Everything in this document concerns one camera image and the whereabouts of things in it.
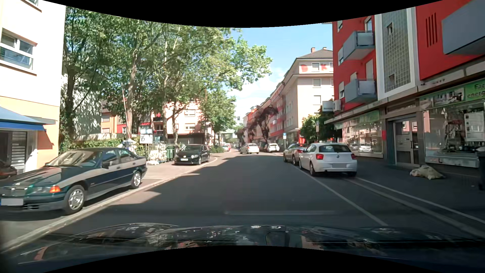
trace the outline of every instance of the glass door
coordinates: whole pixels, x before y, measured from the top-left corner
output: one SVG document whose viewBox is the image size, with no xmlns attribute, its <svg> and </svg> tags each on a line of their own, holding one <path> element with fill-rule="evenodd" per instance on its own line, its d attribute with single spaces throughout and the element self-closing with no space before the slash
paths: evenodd
<svg viewBox="0 0 485 273">
<path fill-rule="evenodd" d="M 418 123 L 416 118 L 394 122 L 396 165 L 419 166 Z"/>
</svg>

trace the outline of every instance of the road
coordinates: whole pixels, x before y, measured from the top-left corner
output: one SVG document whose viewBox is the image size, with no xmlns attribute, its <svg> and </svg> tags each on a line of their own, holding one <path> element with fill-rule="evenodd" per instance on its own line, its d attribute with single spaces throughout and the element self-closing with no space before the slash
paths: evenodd
<svg viewBox="0 0 485 273">
<path fill-rule="evenodd" d="M 346 175 L 311 177 L 281 154 L 215 155 L 209 163 L 133 193 L 16 250 L 110 225 L 157 222 L 180 227 L 222 224 L 313 224 L 328 227 L 411 227 L 468 238 L 485 221 L 436 207 Z"/>
</svg>

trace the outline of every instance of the shop sign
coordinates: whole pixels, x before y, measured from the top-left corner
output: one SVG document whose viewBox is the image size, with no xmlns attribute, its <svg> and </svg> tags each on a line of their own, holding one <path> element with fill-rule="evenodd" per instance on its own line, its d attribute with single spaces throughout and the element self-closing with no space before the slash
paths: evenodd
<svg viewBox="0 0 485 273">
<path fill-rule="evenodd" d="M 485 80 L 461 85 L 420 97 L 420 109 L 485 99 Z"/>
</svg>

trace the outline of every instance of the green foliage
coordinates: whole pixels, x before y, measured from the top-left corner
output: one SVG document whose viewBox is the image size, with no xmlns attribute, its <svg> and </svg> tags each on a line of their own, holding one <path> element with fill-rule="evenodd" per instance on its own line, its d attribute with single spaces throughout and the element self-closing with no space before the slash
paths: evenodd
<svg viewBox="0 0 485 273">
<path fill-rule="evenodd" d="M 210 149 L 210 153 L 211 153 L 211 154 L 220 154 L 220 153 L 224 153 L 224 149 L 222 149 L 222 147 L 211 147 L 211 149 Z"/>
</svg>

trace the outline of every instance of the dark green sedan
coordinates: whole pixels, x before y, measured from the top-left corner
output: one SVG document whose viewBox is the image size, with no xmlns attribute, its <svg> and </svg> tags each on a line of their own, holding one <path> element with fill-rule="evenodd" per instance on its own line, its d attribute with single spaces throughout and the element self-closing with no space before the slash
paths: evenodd
<svg viewBox="0 0 485 273">
<path fill-rule="evenodd" d="M 138 188 L 146 159 L 125 148 L 68 151 L 45 166 L 0 180 L 2 209 L 73 214 L 85 201 L 117 188 Z"/>
</svg>

